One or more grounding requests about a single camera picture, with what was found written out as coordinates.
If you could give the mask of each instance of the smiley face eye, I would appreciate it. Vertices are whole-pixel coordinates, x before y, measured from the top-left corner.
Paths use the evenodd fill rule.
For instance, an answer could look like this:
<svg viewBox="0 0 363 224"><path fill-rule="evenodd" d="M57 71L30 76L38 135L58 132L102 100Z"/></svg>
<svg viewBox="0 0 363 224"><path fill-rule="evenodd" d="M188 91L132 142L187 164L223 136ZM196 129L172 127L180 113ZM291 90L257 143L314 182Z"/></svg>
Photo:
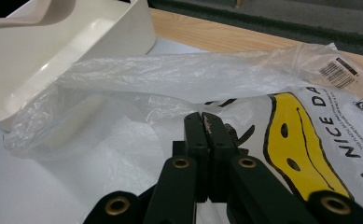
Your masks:
<svg viewBox="0 0 363 224"><path fill-rule="evenodd" d="M294 169L296 171L300 171L300 167L294 160L287 158L286 163L288 163L289 167L291 167L292 169Z"/></svg>
<svg viewBox="0 0 363 224"><path fill-rule="evenodd" d="M281 135L284 137L284 138L287 138L288 137L288 126L286 125L286 123L284 123L282 126L281 126L281 131L280 131Z"/></svg>

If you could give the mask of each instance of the white surface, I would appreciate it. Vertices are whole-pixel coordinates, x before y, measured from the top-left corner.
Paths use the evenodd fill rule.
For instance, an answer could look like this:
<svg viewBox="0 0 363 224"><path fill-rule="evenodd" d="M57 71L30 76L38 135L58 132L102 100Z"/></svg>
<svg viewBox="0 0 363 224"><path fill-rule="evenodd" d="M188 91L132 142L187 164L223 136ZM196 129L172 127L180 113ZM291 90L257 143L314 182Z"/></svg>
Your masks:
<svg viewBox="0 0 363 224"><path fill-rule="evenodd" d="M34 10L36 0L11 17ZM72 14L47 26L0 29L0 127L71 63L146 54L155 41L146 0L77 0Z"/></svg>
<svg viewBox="0 0 363 224"><path fill-rule="evenodd" d="M204 52L157 39L150 54ZM108 160L103 151L85 151L57 161L15 158L3 147L0 131L0 224L82 223L103 194Z"/></svg>

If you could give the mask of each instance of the yellow smiley face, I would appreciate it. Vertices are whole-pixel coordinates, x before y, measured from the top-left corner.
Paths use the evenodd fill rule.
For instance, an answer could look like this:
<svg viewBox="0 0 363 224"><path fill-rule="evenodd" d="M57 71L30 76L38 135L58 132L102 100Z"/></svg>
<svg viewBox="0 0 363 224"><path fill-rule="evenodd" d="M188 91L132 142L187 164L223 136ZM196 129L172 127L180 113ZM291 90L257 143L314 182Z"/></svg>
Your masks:
<svg viewBox="0 0 363 224"><path fill-rule="evenodd" d="M327 161L321 140L300 101L289 92L270 97L273 107L265 136L266 161L303 200L324 189L351 198Z"/></svg>

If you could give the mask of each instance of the brass rivet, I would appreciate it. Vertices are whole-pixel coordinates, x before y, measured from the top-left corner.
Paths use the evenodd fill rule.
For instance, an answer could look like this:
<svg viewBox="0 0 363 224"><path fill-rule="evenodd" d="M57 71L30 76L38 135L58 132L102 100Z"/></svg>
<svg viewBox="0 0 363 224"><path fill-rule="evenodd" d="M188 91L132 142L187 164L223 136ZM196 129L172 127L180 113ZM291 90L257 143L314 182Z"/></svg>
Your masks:
<svg viewBox="0 0 363 224"><path fill-rule="evenodd" d="M130 205L131 204L127 198L118 196L107 202L105 205L105 211L110 216L117 216L126 212Z"/></svg>
<svg viewBox="0 0 363 224"><path fill-rule="evenodd" d="M247 158L239 159L239 164L244 168L254 168L257 166L257 163L255 161Z"/></svg>
<svg viewBox="0 0 363 224"><path fill-rule="evenodd" d="M335 197L330 197L330 196L323 197L321 199L321 203L329 211L336 213L338 215L348 215L352 212L350 206L347 203Z"/></svg>
<svg viewBox="0 0 363 224"><path fill-rule="evenodd" d="M173 160L173 166L176 168L187 168L189 167L189 161L184 159L175 159Z"/></svg>

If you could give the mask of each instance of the clear plastic bag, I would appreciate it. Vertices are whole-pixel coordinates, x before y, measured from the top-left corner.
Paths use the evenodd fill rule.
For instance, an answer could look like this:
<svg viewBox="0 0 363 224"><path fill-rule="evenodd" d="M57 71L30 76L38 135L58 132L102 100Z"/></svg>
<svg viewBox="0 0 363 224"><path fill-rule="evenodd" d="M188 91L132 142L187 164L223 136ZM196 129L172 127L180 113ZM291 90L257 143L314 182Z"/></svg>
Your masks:
<svg viewBox="0 0 363 224"><path fill-rule="evenodd" d="M13 155L37 161L106 155L105 161L80 164L107 170L103 187L92 190L87 206L93 207L100 195L115 190L140 194L153 185L171 157L172 142L183 140L183 118L206 111L219 115L239 136L255 125L241 147L266 161L289 188L276 171L281 165L272 162L275 151L264 146L273 119L295 119L289 111L274 113L288 104L303 108L316 133L312 144L319 139L324 152L318 153L328 166L323 169L334 171L329 179L338 178L333 185L363 206L363 67L333 45L77 63L21 109L4 143ZM265 157L264 150L273 157ZM301 179L288 177L295 184ZM309 190L300 189L300 196ZM216 205L200 205L198 212L198 223L226 222Z"/></svg>

